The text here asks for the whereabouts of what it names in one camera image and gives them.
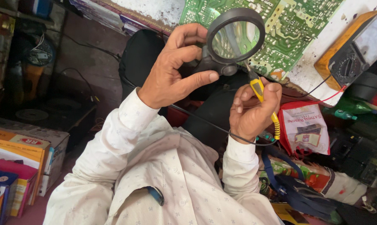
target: plastic bag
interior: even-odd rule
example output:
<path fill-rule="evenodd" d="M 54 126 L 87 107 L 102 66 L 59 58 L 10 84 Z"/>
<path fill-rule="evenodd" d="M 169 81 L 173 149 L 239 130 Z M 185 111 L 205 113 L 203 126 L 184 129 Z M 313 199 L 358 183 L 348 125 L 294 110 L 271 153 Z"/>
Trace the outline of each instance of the plastic bag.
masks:
<path fill-rule="evenodd" d="M 304 151 L 330 155 L 329 134 L 318 104 L 289 102 L 281 105 L 278 117 L 280 143 L 289 155 L 298 158 L 297 150 L 303 155 Z"/>

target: shirt sleeve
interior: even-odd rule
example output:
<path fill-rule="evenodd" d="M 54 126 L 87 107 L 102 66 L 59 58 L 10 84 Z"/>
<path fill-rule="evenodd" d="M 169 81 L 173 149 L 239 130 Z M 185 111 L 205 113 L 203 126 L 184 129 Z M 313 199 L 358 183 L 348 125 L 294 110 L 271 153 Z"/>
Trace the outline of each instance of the shirt sleeve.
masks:
<path fill-rule="evenodd" d="M 230 135 L 227 149 L 223 155 L 224 191 L 230 196 L 240 193 L 259 193 L 258 156 L 255 145 L 245 145 L 234 140 Z"/>
<path fill-rule="evenodd" d="M 279 225 L 269 199 L 259 193 L 258 156 L 255 145 L 245 145 L 230 135 L 223 155 L 224 191 L 264 224 Z"/>
<path fill-rule="evenodd" d="M 65 176 L 48 201 L 44 224 L 104 224 L 113 198 L 112 187 L 159 109 L 145 105 L 135 89 L 105 120 L 88 142 L 72 173 Z"/>

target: patterned white shirt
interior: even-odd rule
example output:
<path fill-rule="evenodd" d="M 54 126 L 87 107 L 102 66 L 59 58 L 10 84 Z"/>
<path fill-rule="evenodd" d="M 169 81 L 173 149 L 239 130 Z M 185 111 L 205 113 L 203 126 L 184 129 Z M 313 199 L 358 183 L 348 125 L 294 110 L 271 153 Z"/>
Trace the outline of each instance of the patterned white shirt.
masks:
<path fill-rule="evenodd" d="M 44 224 L 280 224 L 259 193 L 254 145 L 229 137 L 223 190 L 217 152 L 157 112 L 136 90 L 113 110 L 52 193 Z M 162 192 L 163 206 L 147 186 Z"/>

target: circuit board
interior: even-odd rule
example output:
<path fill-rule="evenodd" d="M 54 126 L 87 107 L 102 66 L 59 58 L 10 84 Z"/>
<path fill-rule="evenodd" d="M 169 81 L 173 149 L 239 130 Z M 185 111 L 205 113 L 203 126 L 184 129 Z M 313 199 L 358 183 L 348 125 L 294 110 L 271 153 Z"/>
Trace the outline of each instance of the circuit board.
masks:
<path fill-rule="evenodd" d="M 186 0 L 180 25 L 208 28 L 222 12 L 252 8 L 265 22 L 262 48 L 249 63 L 257 73 L 281 83 L 345 0 Z"/>

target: black magnifier frame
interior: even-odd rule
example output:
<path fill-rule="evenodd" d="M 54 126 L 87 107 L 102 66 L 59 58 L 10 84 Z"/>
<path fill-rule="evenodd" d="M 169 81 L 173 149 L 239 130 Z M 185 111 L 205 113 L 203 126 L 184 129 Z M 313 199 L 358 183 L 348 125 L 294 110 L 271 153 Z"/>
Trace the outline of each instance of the black magnifier frame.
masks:
<path fill-rule="evenodd" d="M 259 29 L 259 40 L 258 43 L 256 43 L 255 47 L 252 48 L 249 52 L 234 59 L 226 59 L 216 54 L 212 48 L 212 42 L 215 35 L 227 24 L 242 21 L 253 23 Z M 208 33 L 206 34 L 206 44 L 208 46 L 208 52 L 211 55 L 212 59 L 214 59 L 218 63 L 231 64 L 244 61 L 257 53 L 265 42 L 265 35 L 265 23 L 259 13 L 250 8 L 232 8 L 224 13 L 221 13 L 220 16 L 218 16 L 211 23 L 208 28 Z"/>

